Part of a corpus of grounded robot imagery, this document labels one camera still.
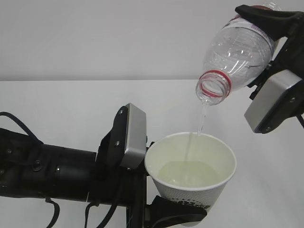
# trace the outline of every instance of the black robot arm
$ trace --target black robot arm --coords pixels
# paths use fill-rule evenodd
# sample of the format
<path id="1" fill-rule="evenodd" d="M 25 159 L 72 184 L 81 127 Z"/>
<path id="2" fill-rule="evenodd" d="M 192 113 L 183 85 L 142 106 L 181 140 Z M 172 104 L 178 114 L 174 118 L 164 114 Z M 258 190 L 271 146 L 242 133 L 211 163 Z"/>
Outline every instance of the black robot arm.
<path id="1" fill-rule="evenodd" d="M 146 116 L 133 104 L 119 109 L 98 153 L 44 144 L 12 114 L 0 115 L 28 134 L 0 129 L 0 196 L 52 203 L 54 216 L 47 228 L 60 212 L 52 199 L 88 202 L 85 227 L 90 207 L 99 204 L 111 207 L 97 228 L 106 226 L 117 206 L 126 207 L 128 228 L 165 228 L 201 221 L 207 214 L 159 196 L 146 204 Z"/>
<path id="2" fill-rule="evenodd" d="M 256 86 L 245 118 L 255 133 L 269 133 L 285 119 L 304 127 L 304 12 L 273 11 L 247 5 L 236 12 L 274 41 L 286 37 L 281 50 L 248 87 Z"/>

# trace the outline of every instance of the paper cup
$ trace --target paper cup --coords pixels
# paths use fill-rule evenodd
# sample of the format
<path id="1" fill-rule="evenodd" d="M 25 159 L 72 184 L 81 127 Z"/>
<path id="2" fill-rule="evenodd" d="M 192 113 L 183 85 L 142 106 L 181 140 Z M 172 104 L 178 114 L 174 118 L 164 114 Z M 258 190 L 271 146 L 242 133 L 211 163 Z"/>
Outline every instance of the paper cup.
<path id="1" fill-rule="evenodd" d="M 217 182 L 204 187 L 182 187 L 158 178 L 159 171 L 169 162 L 201 161 L 219 174 Z M 207 212 L 220 196 L 237 167 L 233 151 L 223 141 L 207 134 L 177 133 L 155 142 L 145 156 L 145 167 L 160 195 L 184 205 L 203 207 Z"/>

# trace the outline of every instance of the clear plastic bottle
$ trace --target clear plastic bottle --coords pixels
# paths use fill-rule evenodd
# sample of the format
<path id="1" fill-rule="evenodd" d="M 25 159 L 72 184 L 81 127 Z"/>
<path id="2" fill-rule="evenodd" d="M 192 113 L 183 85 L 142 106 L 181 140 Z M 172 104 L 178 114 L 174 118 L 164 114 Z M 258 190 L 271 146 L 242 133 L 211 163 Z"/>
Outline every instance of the clear plastic bottle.
<path id="1" fill-rule="evenodd" d="M 272 2 L 255 7 L 280 10 Z M 276 46 L 261 29 L 236 15 L 210 43 L 203 62 L 205 73 L 196 85 L 198 98 L 216 105 L 247 86 L 266 68 Z"/>

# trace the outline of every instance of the cup rim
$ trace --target cup rim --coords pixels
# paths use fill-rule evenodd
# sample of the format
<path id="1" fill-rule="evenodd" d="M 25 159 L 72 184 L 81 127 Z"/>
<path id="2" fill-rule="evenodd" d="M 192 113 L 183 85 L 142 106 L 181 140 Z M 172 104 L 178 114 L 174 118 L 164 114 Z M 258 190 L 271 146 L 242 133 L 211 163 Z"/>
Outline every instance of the cup rim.
<path id="1" fill-rule="evenodd" d="M 173 184 L 166 183 L 166 182 L 158 179 L 154 175 L 151 175 L 151 173 L 149 172 L 149 170 L 147 168 L 147 164 L 146 164 L 146 157 L 147 157 L 147 154 L 148 154 L 149 150 L 151 148 L 153 148 L 158 142 L 160 142 L 160 141 L 162 141 L 162 140 L 164 140 L 166 138 L 171 138 L 171 137 L 176 136 L 176 135 L 190 134 L 190 133 L 193 133 L 193 132 L 180 132 L 180 133 L 170 134 L 170 135 L 167 135 L 167 136 L 161 138 L 160 140 L 156 141 L 152 146 L 150 146 L 149 149 L 147 150 L 147 153 L 146 153 L 145 158 L 144 158 L 144 165 L 145 165 L 145 168 L 146 168 L 146 171 L 148 172 L 148 174 L 151 176 L 152 179 L 156 180 L 157 182 L 161 183 L 162 185 L 167 186 L 169 188 L 173 188 L 173 189 L 177 189 L 177 190 L 182 190 L 182 191 L 205 191 L 205 190 L 215 189 L 215 188 L 217 188 L 219 186 L 222 186 L 223 184 L 226 184 L 234 176 L 234 174 L 236 172 L 236 169 L 237 169 L 237 159 L 236 159 L 236 156 L 233 153 L 233 150 L 225 142 L 223 142 L 222 140 L 218 139 L 215 136 L 212 136 L 212 135 L 209 135 L 209 134 L 205 134 L 205 133 L 201 133 L 201 135 L 213 138 L 213 139 L 219 141 L 220 143 L 224 144 L 229 149 L 229 151 L 231 152 L 231 154 L 233 156 L 234 164 L 235 164 L 234 165 L 234 169 L 233 169 L 232 173 L 226 179 L 224 179 L 220 183 L 217 183 L 217 184 L 214 184 L 214 185 L 210 185 L 210 186 L 206 186 L 206 187 L 192 187 L 192 188 L 189 188 L 189 187 L 176 186 L 176 185 L 173 185 Z"/>

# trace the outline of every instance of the white background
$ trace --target white background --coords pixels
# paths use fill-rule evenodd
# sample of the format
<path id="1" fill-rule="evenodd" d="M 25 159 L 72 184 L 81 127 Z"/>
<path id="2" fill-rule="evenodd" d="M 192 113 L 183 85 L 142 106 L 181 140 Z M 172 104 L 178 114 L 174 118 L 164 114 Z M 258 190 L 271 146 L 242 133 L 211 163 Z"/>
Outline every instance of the white background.
<path id="1" fill-rule="evenodd" d="M 196 79 L 235 7 L 259 2 L 1 0 L 0 80 Z"/>
<path id="2" fill-rule="evenodd" d="M 147 113 L 149 142 L 177 132 L 196 131 L 200 103 L 196 80 L 1 82 L 0 110 L 18 116 L 47 144 L 96 151 L 122 105 L 134 103 Z M 304 225 L 304 130 L 296 119 L 266 134 L 252 133 L 243 115 L 251 90 L 232 93 L 211 107 L 204 132 L 225 141 L 238 166 L 201 228 L 301 228 Z M 0 126 L 19 131 L 0 118 Z M 148 202 L 158 194 L 149 180 Z M 84 226 L 85 203 L 57 200 L 56 228 Z M 0 198 L 0 227 L 43 228 L 53 206 L 41 199 Z M 92 209 L 89 228 L 96 227 L 108 206 Z M 109 228 L 125 226 L 119 208 Z"/>

